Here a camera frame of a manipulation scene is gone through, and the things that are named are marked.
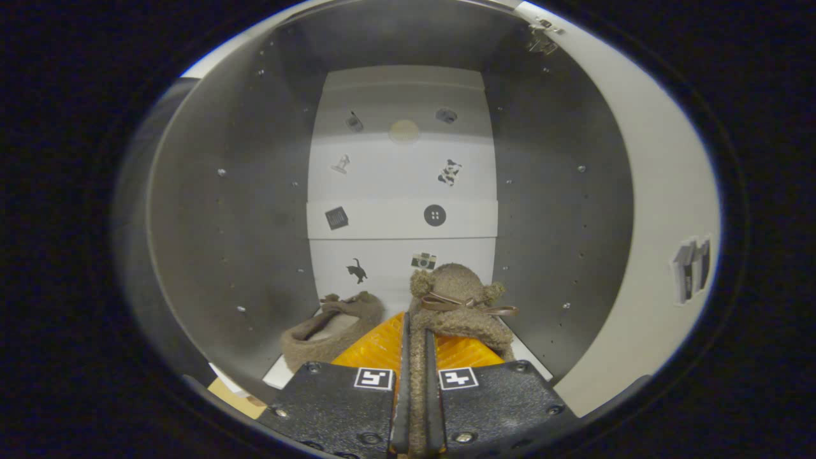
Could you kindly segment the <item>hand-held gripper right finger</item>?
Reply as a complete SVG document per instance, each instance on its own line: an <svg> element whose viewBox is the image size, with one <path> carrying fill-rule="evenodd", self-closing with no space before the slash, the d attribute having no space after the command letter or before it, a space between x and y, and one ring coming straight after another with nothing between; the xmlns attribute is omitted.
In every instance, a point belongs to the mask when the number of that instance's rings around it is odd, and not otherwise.
<svg viewBox="0 0 816 459"><path fill-rule="evenodd" d="M522 458L577 429L578 419L527 360L437 368L426 342L426 450L434 458Z"/></svg>

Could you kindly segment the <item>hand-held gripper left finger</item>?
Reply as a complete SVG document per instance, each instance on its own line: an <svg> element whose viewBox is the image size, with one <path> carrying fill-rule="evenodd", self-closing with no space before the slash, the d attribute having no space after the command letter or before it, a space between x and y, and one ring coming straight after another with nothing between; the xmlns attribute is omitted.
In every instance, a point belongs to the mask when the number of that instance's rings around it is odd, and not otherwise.
<svg viewBox="0 0 816 459"><path fill-rule="evenodd" d="M399 313L334 360L304 363L259 423L315 457L394 458L408 436L406 352Z"/></svg>

